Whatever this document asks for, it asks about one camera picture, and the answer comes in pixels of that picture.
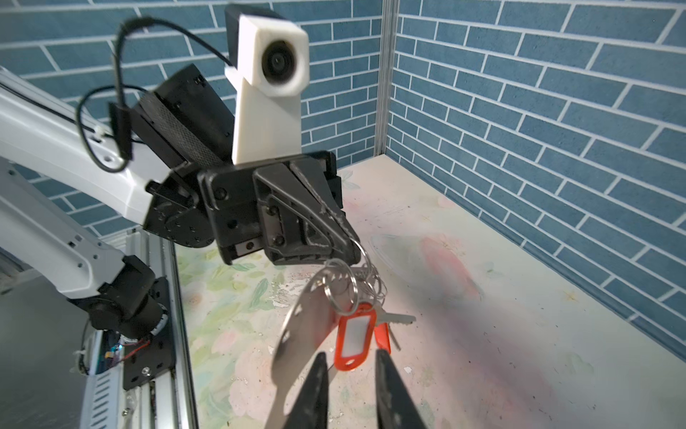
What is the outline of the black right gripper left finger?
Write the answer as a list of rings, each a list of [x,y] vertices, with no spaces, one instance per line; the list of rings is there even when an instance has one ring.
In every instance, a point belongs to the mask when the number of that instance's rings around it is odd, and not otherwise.
[[[283,429],[326,429],[329,412],[329,370],[324,352],[314,363],[300,389]]]

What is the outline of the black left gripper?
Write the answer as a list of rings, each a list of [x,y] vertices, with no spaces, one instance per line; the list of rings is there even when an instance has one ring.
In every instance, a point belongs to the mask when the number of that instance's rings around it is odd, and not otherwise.
[[[218,166],[202,171],[198,183],[227,265],[259,250],[275,266],[361,260],[332,152]]]

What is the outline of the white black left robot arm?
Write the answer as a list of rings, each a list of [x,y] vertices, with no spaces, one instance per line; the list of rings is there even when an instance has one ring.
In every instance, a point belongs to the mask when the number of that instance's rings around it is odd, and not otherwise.
[[[356,264],[334,155],[305,154],[304,75],[270,82],[229,67],[228,111],[188,67],[130,112],[137,141],[119,149],[101,123],[10,71],[1,73],[1,244],[35,267],[98,330],[128,341],[157,335],[169,310],[151,295],[155,275],[103,243],[25,182],[32,169],[187,248],[216,244],[226,263],[263,251],[277,266]]]

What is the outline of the key with red tag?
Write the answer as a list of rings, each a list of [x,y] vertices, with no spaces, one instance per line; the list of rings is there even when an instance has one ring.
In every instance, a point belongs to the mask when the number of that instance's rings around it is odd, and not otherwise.
[[[389,313],[380,305],[374,306],[373,309],[376,314],[376,325],[373,333],[377,347],[391,354],[391,343],[400,349],[398,342],[391,333],[391,325],[412,325],[416,321],[416,317],[408,314]]]

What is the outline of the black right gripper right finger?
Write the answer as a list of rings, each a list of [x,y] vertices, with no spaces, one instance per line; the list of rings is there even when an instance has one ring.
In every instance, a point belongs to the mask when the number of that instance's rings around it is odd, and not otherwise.
[[[389,352],[376,350],[374,371],[377,427],[425,429]]]

